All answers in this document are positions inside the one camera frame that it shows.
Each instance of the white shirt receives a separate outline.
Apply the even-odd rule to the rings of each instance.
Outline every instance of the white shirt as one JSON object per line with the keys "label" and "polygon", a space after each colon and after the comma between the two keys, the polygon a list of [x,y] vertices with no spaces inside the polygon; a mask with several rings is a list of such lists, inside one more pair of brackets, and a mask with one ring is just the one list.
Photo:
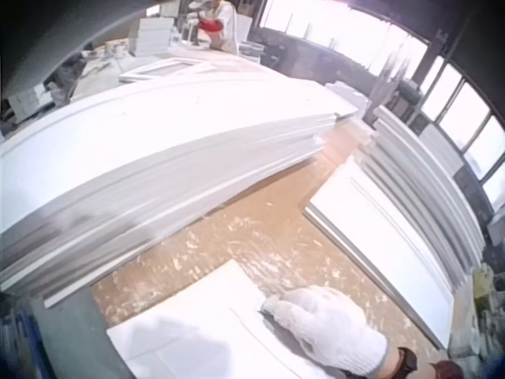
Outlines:
{"label": "white shirt", "polygon": [[238,54],[237,13],[235,7],[229,2],[221,1],[216,9],[205,12],[204,17],[209,20],[220,21],[223,24],[223,30],[219,32],[206,32],[211,38],[211,48],[226,53]]}

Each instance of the wristwatch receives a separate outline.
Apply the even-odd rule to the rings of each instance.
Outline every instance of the wristwatch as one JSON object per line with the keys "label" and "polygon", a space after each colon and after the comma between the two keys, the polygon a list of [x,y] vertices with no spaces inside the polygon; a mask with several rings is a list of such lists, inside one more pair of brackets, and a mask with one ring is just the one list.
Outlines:
{"label": "wristwatch", "polygon": [[396,367],[395,374],[391,379],[405,379],[410,373],[417,370],[417,356],[407,347],[399,347],[400,361]]}

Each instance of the hand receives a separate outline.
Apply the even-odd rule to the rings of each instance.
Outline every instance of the hand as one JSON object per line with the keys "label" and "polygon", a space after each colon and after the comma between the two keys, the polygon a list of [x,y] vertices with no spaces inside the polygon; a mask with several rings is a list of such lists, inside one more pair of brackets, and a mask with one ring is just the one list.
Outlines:
{"label": "hand", "polygon": [[387,339],[366,324],[363,309],[342,292],[311,286],[274,295],[262,310],[290,330],[315,361],[369,375],[386,358]]}

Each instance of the worker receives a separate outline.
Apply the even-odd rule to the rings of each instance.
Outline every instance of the worker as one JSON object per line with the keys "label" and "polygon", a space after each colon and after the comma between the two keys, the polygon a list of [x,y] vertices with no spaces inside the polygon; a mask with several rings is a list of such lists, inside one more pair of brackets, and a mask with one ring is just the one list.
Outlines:
{"label": "worker", "polygon": [[[367,325],[362,308],[333,288],[311,286],[271,296],[262,312],[291,331],[303,351],[324,366],[379,379],[403,379],[414,371],[425,379],[463,378],[451,361],[417,362],[410,349],[392,346]],[[500,372],[487,377],[502,377],[503,367],[495,370]]]}
{"label": "worker", "polygon": [[208,10],[196,12],[198,26],[211,39],[210,48],[238,54],[237,42],[237,12],[230,2],[224,0],[210,0],[193,2],[189,8],[207,6]]}

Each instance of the wooden floor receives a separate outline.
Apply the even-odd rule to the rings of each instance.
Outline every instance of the wooden floor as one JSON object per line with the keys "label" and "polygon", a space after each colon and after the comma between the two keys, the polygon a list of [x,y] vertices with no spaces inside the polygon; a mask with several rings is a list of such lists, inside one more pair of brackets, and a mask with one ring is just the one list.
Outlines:
{"label": "wooden floor", "polygon": [[318,284],[348,294],[368,322],[420,359],[438,352],[410,319],[302,214],[310,197],[365,137],[348,120],[324,136],[324,150],[233,199],[169,237],[92,288],[107,323],[122,321],[163,301],[215,268],[236,260],[271,294]]}

